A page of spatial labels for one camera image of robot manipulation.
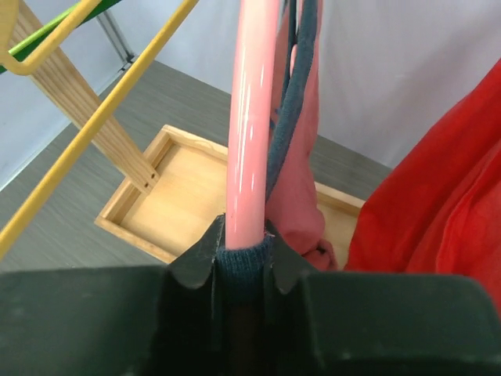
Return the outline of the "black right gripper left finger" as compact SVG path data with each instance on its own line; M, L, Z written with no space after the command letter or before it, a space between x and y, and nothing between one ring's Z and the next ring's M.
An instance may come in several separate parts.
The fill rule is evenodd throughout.
M218 374L223 236L219 216L170 265L2 274L2 374Z

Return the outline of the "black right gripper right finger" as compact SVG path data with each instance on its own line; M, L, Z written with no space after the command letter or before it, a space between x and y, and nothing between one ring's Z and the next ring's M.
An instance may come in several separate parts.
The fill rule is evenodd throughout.
M497 375L500 320L476 281L320 272L273 224L262 375Z

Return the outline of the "maroon tank top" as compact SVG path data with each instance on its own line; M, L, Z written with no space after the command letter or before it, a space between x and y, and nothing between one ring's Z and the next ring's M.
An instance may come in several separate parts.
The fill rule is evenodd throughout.
M270 149L265 217L278 236L321 271L334 270L332 244L317 207L309 164L319 122L319 44L323 4L290 1L276 37L270 110Z

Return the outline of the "pink hanger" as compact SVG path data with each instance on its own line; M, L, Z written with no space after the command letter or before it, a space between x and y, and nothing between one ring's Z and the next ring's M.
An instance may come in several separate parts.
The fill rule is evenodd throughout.
M240 3L229 119L225 245L264 239L269 115L278 1Z

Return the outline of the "dark green hanger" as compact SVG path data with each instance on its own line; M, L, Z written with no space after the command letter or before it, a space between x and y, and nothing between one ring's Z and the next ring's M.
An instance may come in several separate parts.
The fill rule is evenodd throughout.
M20 15L20 1L1 2L1 72L27 76L59 48L60 44L82 24L116 5L116 1L80 1L45 26L9 47Z

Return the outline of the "lime green hanger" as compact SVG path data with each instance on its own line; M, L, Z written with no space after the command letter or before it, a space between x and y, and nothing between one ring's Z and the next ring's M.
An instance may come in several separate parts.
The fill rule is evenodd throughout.
M88 22L90 19L99 14L102 10L102 5L104 1L84 1L85 4L90 3L94 6L92 10L89 10L87 14L80 20L77 27ZM52 33L71 13L80 8L80 4L72 5L69 9L63 11L61 14L56 16L54 19L50 20L46 25L40 27L32 34L27 36L23 41L18 42L10 50L9 54L11 56L16 56L22 51L33 51L36 45L40 44L41 41L46 38L50 33Z

